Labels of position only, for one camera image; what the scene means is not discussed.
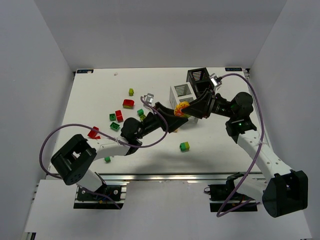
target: red block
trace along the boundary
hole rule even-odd
[[[96,126],[94,126],[93,129],[99,131],[99,128],[97,128]],[[97,134],[98,134],[98,133],[97,133],[96,131],[91,130],[91,131],[88,133],[88,137],[91,138],[91,139],[95,139],[95,137],[97,136]]]
[[[131,99],[125,99],[123,100],[122,106],[125,109],[132,109],[135,105],[135,101],[131,100]]]
[[[124,118],[122,117],[121,110],[115,111],[115,117],[116,117],[116,120],[117,120],[119,123],[124,120]]]

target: white table surface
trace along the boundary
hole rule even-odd
[[[41,180],[26,232],[36,240],[300,240],[310,238],[303,211],[278,218],[210,212],[208,184],[133,181],[121,210],[73,209],[76,185]]]
[[[119,136],[120,131],[110,129],[109,114],[121,110],[124,119],[138,118],[137,110],[143,108],[140,96],[154,94],[154,103],[161,102],[170,107],[170,86],[186,82],[189,68],[128,68],[94,69],[93,73],[75,75],[63,124],[80,123],[96,126],[102,132]],[[227,74],[223,67],[207,68],[210,74]],[[236,76],[222,80],[219,93],[229,101],[239,92],[248,92],[247,84]],[[129,96],[129,88],[134,89],[134,96]],[[134,109],[124,109],[124,99],[135,101]],[[257,114],[250,115],[252,122],[260,129]],[[251,163],[250,157],[228,136],[225,122],[228,118],[211,114],[208,119],[201,119],[196,125],[187,123],[177,133],[168,136],[151,148],[139,149],[129,156],[116,156],[111,163],[103,159],[95,161],[90,169],[100,174],[162,174],[162,173],[234,173],[244,172]],[[64,128],[60,131],[55,145],[56,152],[73,135],[83,134],[88,130],[80,127]],[[163,131],[157,129],[142,139],[143,144],[158,140]],[[179,145],[189,142],[190,151],[180,152]],[[51,166],[50,171],[57,173]],[[255,166],[253,172],[259,172]]]

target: black basket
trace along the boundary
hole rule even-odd
[[[189,70],[186,81],[191,84],[197,98],[200,97],[206,89],[214,89],[208,70],[205,67]]]

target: white basket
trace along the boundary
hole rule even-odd
[[[194,90],[191,87],[191,84],[189,82],[186,82],[181,85],[176,86],[170,86],[170,96],[169,101],[171,104],[171,107],[173,109],[176,108],[176,106],[181,102],[192,102],[197,97],[195,95]],[[198,118],[191,116],[189,118],[189,121],[193,120],[194,123],[198,122]]]

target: robotic arm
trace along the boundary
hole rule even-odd
[[[221,77],[215,74],[201,81],[192,81],[197,99],[181,111],[199,119],[208,118],[211,113],[228,117],[229,120],[225,123],[228,135],[253,159],[260,140],[257,128],[249,117],[254,110],[253,98],[246,92],[240,92],[232,101],[227,101],[217,93],[221,84]],[[154,108],[167,122],[168,133],[188,121],[187,117],[175,116],[173,109],[164,107],[159,102]],[[128,118],[121,129],[121,141],[141,146],[139,139],[158,128],[167,130],[158,114],[150,112],[143,121]],[[66,185],[77,184],[92,192],[106,194],[107,185],[97,173],[89,169],[92,162],[105,156],[127,156],[135,153],[137,149],[109,139],[85,139],[81,134],[77,134],[54,154],[51,163]],[[266,183],[247,177],[237,193],[263,203],[274,218],[307,207],[308,177],[303,171],[292,170],[265,144],[261,147],[256,165],[266,178]],[[238,173],[228,177],[225,192],[212,192],[211,195],[228,196],[243,176]]]

